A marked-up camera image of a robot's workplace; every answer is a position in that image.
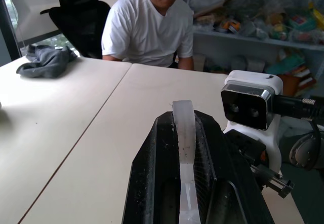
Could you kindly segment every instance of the white t-shirt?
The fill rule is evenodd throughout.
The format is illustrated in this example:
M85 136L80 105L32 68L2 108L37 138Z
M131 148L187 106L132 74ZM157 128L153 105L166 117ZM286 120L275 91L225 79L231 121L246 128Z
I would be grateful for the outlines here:
M177 51L192 56L192 11L176 0L165 16L150 0L118 0L111 8L102 36L102 54L154 66L168 67Z

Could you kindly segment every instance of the chair backrest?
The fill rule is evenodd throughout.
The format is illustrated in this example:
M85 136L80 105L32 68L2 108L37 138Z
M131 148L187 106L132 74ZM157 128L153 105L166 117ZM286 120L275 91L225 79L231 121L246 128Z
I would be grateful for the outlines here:
M84 57L102 58L101 37L110 6L99 0L59 0L51 8L54 24Z

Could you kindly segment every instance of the shelf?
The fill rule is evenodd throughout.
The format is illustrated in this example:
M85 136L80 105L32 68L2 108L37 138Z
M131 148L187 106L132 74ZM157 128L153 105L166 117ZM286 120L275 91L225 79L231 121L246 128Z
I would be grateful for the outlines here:
M257 38L247 38L245 36L240 36L240 35L235 35L235 34L220 33L220 32L216 32L216 31L205 31L205 30L195 30L194 34L210 35L210 36L217 36L220 38L229 38L229 39L236 39L236 40L242 40L242 41L248 41L248 42L264 43L264 44L271 44L271 45L276 45L276 46L293 47L293 48L308 49L308 50L324 52L324 45L310 45L310 44L304 44L304 43L280 41L280 40L275 40L275 39L266 39L266 40L262 41Z

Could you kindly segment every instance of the crumpled towel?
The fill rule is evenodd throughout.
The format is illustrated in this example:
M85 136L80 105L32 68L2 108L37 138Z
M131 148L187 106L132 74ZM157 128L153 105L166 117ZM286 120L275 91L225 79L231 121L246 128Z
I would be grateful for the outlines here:
M31 63L19 66L16 73L28 78L57 78L76 57L67 46L55 49L46 45L29 45L26 58Z

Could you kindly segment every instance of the white table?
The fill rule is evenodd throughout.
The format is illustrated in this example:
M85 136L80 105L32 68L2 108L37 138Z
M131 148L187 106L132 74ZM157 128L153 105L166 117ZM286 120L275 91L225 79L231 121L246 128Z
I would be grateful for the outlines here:
M224 129L225 78L132 65L22 223L121 223L131 163L155 118L173 101L190 99ZM276 223L303 223L291 196L284 208L275 192L266 198Z
M16 224L79 140L131 64L78 59L59 79L0 68L0 223Z

